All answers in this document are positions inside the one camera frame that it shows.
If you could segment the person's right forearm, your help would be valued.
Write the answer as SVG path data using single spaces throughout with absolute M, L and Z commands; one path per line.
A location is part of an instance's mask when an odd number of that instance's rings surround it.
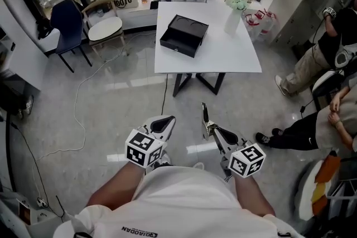
M 233 177 L 237 200 L 243 209 L 261 217 L 264 217 L 265 215 L 276 215 L 273 207 L 267 201 L 252 176 L 243 178 L 234 174 Z

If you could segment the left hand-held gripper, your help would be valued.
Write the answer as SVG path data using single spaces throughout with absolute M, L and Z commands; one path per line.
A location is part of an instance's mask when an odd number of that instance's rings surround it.
M 133 164 L 147 168 L 159 160 L 167 147 L 176 118 L 173 115 L 159 115 L 147 119 L 143 126 L 149 132 L 156 132 L 156 138 L 133 129 L 125 141 L 125 158 Z

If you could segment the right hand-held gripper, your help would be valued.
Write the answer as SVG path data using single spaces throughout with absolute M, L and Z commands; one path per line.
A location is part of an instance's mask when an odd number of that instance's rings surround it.
M 239 137 L 222 127 L 214 128 L 213 136 L 220 153 L 225 155 L 220 165 L 227 177 L 235 174 L 248 178 L 261 170 L 266 154 L 257 143 L 246 141 L 238 146 Z

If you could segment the orange white chair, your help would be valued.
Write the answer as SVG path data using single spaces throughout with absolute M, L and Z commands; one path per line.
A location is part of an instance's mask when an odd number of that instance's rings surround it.
M 338 172 L 341 158 L 333 150 L 324 160 L 310 163 L 303 174 L 295 196 L 295 211 L 299 219 L 308 221 L 319 215 L 327 205 L 332 179 Z

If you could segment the white side desk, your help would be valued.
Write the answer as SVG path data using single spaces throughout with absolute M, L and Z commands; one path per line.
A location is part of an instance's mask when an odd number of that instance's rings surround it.
M 19 77 L 42 89 L 48 57 L 18 24 L 4 0 L 0 0 L 0 79 Z

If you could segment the person's left forearm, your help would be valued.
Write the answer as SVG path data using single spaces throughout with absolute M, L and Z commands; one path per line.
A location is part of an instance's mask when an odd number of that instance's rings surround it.
M 131 202 L 143 175 L 144 168 L 132 162 L 126 163 L 106 184 L 91 195 L 87 206 L 101 205 L 115 210 Z

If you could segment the white box orange panel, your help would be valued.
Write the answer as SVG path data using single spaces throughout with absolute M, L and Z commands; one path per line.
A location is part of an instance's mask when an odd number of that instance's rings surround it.
M 19 216 L 19 218 L 25 224 L 31 225 L 31 208 L 26 203 L 26 201 L 17 200 L 17 202 L 18 202 L 18 216 Z

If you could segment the black box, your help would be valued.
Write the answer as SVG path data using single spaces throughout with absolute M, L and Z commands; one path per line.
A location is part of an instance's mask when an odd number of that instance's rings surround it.
M 194 58 L 202 45 L 209 25 L 176 15 L 160 38 L 160 44 L 170 50 Z

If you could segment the person's white t-shirt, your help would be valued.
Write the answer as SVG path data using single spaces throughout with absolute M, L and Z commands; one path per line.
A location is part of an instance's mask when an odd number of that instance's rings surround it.
M 189 167 L 159 167 L 133 200 L 110 210 L 88 206 L 61 224 L 54 238 L 304 238 L 273 215 L 243 209 L 218 176 Z

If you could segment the white vase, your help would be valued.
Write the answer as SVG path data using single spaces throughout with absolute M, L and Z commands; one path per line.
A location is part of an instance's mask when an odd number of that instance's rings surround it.
M 242 17 L 242 10 L 239 9 L 233 9 L 228 16 L 225 26 L 224 26 L 224 32 L 229 34 L 230 36 L 234 36 L 236 33 L 236 30 L 238 28 L 239 22 Z

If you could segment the black metal table leg frame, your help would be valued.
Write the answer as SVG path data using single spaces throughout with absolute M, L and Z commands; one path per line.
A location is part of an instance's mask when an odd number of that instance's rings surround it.
M 176 74 L 176 80 L 175 80 L 175 86 L 173 89 L 173 97 L 176 97 L 176 95 L 185 87 L 185 85 L 191 80 L 192 74 L 188 73 L 185 74 L 186 77 L 184 80 L 182 80 L 184 74 Z M 215 85 L 211 85 L 200 73 L 196 74 L 196 78 L 204 85 L 206 86 L 214 95 L 218 95 L 219 90 L 221 88 L 221 85 L 224 81 L 226 73 L 219 73 L 217 80 L 215 82 Z

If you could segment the person's left shoe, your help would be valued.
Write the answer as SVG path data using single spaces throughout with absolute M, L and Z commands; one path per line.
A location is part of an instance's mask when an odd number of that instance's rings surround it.
M 163 151 L 163 155 L 159 160 L 159 166 L 163 167 L 163 166 L 172 166 L 171 164 L 171 158 L 168 155 L 168 153 L 164 150 Z

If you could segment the black stool white cushion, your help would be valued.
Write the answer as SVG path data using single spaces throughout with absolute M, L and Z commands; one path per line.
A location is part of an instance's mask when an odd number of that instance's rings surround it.
M 314 83 L 311 92 L 317 111 L 330 104 L 332 97 L 340 90 L 344 78 L 343 69 L 329 70 Z

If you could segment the dark blue chair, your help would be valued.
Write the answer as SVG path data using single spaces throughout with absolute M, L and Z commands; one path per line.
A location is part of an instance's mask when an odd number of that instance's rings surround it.
M 74 0 L 63 0 L 52 8 L 50 25 L 59 30 L 60 36 L 55 49 L 55 53 L 61 58 L 66 67 L 74 73 L 74 70 L 63 58 L 67 52 L 75 53 L 76 48 L 86 59 L 89 66 L 92 66 L 87 55 L 81 46 L 82 34 L 84 34 L 84 23 L 82 13 L 80 12 Z

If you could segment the wooden chair white cushion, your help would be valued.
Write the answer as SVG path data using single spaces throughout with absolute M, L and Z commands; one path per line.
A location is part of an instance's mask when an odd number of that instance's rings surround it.
M 96 8 L 103 5 L 110 5 L 111 9 L 114 11 L 114 16 L 100 20 L 96 24 L 92 24 L 89 19 L 88 12 L 93 12 Z M 89 46 L 96 53 L 97 56 L 102 60 L 100 53 L 97 51 L 96 47 L 103 47 L 103 44 L 120 38 L 124 54 L 129 55 L 128 49 L 126 48 L 126 42 L 124 40 L 123 32 L 123 22 L 117 14 L 117 9 L 115 7 L 114 0 L 97 0 L 92 2 L 90 5 L 85 7 L 81 11 L 86 23 L 89 25 L 88 33 L 86 34 L 89 39 Z

